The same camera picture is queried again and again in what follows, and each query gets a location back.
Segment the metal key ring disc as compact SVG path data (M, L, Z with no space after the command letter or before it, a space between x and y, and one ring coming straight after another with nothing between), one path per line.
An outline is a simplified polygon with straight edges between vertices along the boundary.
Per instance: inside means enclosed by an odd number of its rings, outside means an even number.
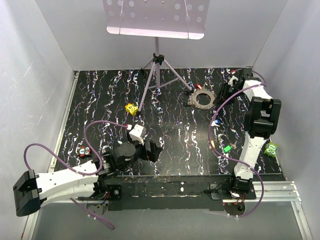
M210 110L214 107L216 94L205 88L197 89L189 95L188 106L193 106L200 110Z

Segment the yellow tag key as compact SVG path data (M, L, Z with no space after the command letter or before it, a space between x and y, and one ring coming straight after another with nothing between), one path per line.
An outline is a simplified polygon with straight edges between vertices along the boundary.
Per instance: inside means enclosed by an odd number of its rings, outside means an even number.
M210 140L210 149L214 149L215 148L215 142L213 139Z

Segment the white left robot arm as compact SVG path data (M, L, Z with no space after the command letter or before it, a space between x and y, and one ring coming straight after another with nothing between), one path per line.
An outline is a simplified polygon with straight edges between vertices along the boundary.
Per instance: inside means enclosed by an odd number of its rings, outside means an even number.
M13 186L16 215L28 216L50 203L70 198L101 200L107 195L110 200L118 200L115 187L105 186L102 181L117 176L138 159L155 163L162 150L153 141L132 141L108 150L102 155L102 163L95 159L47 173L35 173L29 168Z

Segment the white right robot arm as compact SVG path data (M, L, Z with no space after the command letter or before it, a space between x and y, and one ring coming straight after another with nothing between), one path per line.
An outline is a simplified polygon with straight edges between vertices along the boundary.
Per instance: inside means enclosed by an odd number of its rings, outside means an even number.
M253 169L262 147L276 132L282 102L271 97L265 90L262 77L254 77L251 68L231 71L231 78L224 83L215 103L219 110L230 103L237 95L244 93L249 107L244 117L245 140L240 158L234 167L230 180L217 192L232 199L245 197L254 192Z

